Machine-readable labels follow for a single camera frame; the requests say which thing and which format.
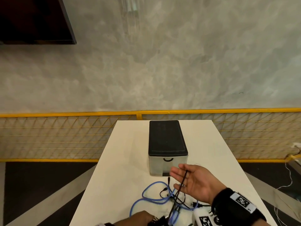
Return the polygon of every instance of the wrist strap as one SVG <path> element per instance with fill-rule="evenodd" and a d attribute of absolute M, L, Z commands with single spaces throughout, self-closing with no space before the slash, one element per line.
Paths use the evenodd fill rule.
<path fill-rule="evenodd" d="M 230 188 L 216 195 L 211 208 L 223 226 L 251 226 L 259 219 L 266 221 L 264 215 L 248 199 Z"/>

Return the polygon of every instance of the qr code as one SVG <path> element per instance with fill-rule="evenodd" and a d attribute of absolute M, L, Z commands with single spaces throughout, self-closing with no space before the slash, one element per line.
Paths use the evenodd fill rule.
<path fill-rule="evenodd" d="M 212 226 L 208 216 L 200 216 L 199 218 L 203 226 Z"/>
<path fill-rule="evenodd" d="M 235 200 L 238 204 L 241 204 L 243 207 L 247 207 L 250 202 L 247 201 L 245 198 L 243 198 L 242 196 L 239 196 L 236 200 Z"/>

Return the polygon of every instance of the hand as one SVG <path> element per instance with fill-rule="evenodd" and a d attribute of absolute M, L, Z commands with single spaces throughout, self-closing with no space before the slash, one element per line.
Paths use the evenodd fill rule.
<path fill-rule="evenodd" d="M 188 172 L 181 192 L 198 201 L 212 205 L 216 195 L 226 188 L 210 171 L 197 165 L 179 164 L 179 168 L 172 167 L 169 174 L 178 182 L 182 182 L 186 170 Z M 174 184 L 173 187 L 179 190 L 180 185 Z"/>
<path fill-rule="evenodd" d="M 116 222 L 115 226 L 147 226 L 155 217 L 146 211 L 138 212 L 130 218 Z"/>

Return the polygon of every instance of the black lid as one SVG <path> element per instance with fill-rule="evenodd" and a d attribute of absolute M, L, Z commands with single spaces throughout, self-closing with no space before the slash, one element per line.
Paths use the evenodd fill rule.
<path fill-rule="evenodd" d="M 179 121 L 150 121 L 148 155 L 188 155 Z"/>

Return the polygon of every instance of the open palm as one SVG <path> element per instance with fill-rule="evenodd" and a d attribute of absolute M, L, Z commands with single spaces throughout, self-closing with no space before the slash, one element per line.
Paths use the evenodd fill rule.
<path fill-rule="evenodd" d="M 215 196 L 226 188 L 210 171 L 197 165 L 179 164 L 179 168 L 171 168 L 170 175 L 178 182 L 182 182 L 186 170 L 188 172 L 181 192 L 192 196 L 198 201 L 211 205 Z M 174 184 L 174 188 L 178 190 L 180 185 Z"/>

